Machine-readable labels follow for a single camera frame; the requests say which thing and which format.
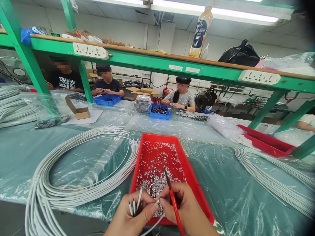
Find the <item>red scissors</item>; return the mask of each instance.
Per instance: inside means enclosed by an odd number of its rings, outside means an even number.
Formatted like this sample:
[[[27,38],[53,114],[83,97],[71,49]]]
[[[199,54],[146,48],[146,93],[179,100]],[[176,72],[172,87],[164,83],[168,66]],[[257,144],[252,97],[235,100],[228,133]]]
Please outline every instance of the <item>red scissors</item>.
[[[164,167],[164,172],[165,172],[165,176],[166,176],[166,181],[167,181],[168,187],[170,188],[170,196],[171,196],[172,204],[173,204],[173,207],[174,207],[175,216],[176,216],[176,222],[177,222],[177,225],[178,225],[178,228],[179,228],[179,231],[180,231],[180,235],[181,236],[185,236],[184,228],[183,228],[183,225],[181,224],[179,213],[178,213],[178,209],[177,209],[177,203],[176,203],[176,200],[175,200],[175,195],[174,195],[173,189],[171,187],[170,179],[167,176],[167,172],[166,172],[165,167]]]

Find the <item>hand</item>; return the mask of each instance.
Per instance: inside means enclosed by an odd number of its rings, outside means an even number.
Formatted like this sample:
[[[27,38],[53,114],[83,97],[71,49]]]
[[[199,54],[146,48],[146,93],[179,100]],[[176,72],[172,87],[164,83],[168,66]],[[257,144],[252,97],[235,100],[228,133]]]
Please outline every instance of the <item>hand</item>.
[[[163,101],[163,104],[164,104],[164,105],[169,105],[169,104],[170,104],[170,101],[166,99],[166,100]]]
[[[53,85],[49,82],[47,82],[47,87],[48,87],[48,89],[53,89]]]
[[[218,235],[203,213],[190,186],[187,183],[178,182],[172,182],[171,185],[176,199],[180,201],[178,213],[186,234],[190,236]],[[166,218],[174,224],[177,224],[174,208],[170,205],[169,192],[169,187],[166,185],[156,199],[162,197],[160,198],[160,203]]]
[[[97,92],[98,94],[104,94],[104,90],[102,88],[95,89],[95,92]]]
[[[118,209],[109,224],[104,236],[138,236],[149,220],[158,210],[158,205],[155,200],[143,190],[141,195],[141,204],[137,211],[137,216],[132,217],[128,206],[128,201],[132,203],[132,197],[135,198],[137,204],[140,191],[126,194],[123,196]]]
[[[181,109],[185,109],[185,106],[182,104],[178,104],[178,103],[173,103],[173,107],[174,108],[181,108]]]
[[[114,92],[113,91],[111,91],[109,88],[108,89],[105,89],[105,94],[114,94]]]

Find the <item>ceiling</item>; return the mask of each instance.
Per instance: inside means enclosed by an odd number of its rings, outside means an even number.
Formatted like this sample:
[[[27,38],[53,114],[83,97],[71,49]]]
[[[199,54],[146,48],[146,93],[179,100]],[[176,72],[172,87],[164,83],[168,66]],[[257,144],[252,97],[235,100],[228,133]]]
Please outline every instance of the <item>ceiling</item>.
[[[24,3],[46,8],[60,9],[60,0],[12,0],[13,2]],[[281,4],[292,2],[292,0],[281,0]],[[125,7],[107,3],[96,3],[85,0],[76,0],[80,14],[108,17],[119,20],[148,23],[156,25],[159,22],[172,22],[177,29],[195,31],[198,17],[169,13],[164,14],[150,9]],[[181,0],[181,2],[205,5],[208,0]],[[242,40],[246,38],[251,43],[262,43],[298,50],[309,50],[314,46],[310,27],[305,17],[300,14],[293,14],[290,21],[284,20],[276,26],[262,26],[249,23],[213,19],[210,35]]]

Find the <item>power strip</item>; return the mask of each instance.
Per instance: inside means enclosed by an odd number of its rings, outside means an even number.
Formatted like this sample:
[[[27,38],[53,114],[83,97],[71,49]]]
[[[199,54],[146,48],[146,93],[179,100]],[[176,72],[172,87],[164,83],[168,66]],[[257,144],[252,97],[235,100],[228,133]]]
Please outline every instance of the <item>power strip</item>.
[[[251,82],[254,84],[274,85],[281,79],[278,74],[261,72],[257,70],[244,70],[239,76],[239,81]]]
[[[100,46],[73,43],[74,53],[81,56],[88,56],[93,58],[99,58],[107,60],[109,59],[108,51]]]

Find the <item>bottle label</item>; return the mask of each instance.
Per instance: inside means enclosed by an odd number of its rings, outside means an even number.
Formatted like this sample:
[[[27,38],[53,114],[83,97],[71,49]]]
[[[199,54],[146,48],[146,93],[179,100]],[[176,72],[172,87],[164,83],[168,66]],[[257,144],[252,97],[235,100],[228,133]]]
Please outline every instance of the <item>bottle label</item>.
[[[205,20],[198,20],[196,32],[193,41],[193,48],[201,48],[204,36],[207,32],[207,22]]]

